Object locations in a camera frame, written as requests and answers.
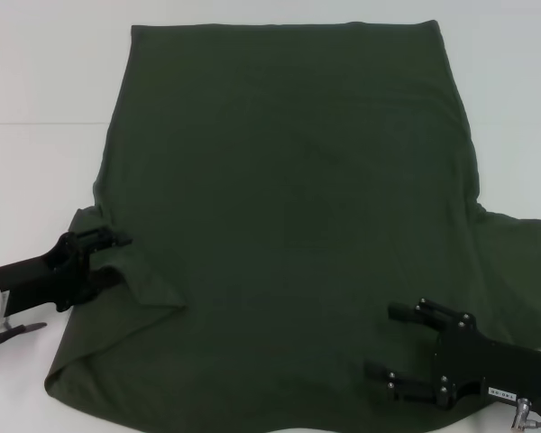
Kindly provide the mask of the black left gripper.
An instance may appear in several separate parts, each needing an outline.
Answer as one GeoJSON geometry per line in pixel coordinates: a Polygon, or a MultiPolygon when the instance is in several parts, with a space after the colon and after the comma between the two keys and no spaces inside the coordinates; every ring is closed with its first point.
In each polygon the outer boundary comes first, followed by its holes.
{"type": "Polygon", "coordinates": [[[125,232],[99,227],[67,232],[47,253],[0,266],[0,291],[8,294],[5,314],[14,315],[52,303],[58,312],[94,299],[124,281],[110,266],[91,271],[90,255],[97,249],[122,247],[133,239],[125,232]]]}

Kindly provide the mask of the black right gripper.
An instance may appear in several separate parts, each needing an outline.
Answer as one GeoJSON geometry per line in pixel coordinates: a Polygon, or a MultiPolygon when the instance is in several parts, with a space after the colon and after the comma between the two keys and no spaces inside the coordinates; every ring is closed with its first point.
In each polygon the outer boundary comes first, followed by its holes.
{"type": "Polygon", "coordinates": [[[366,378],[384,382],[393,401],[451,409],[464,397],[515,404],[526,399],[541,409],[541,352],[484,336],[472,315],[421,298],[414,306],[388,305],[390,320],[429,327],[440,333],[431,363],[431,382],[382,364],[364,363],[366,378]]]}

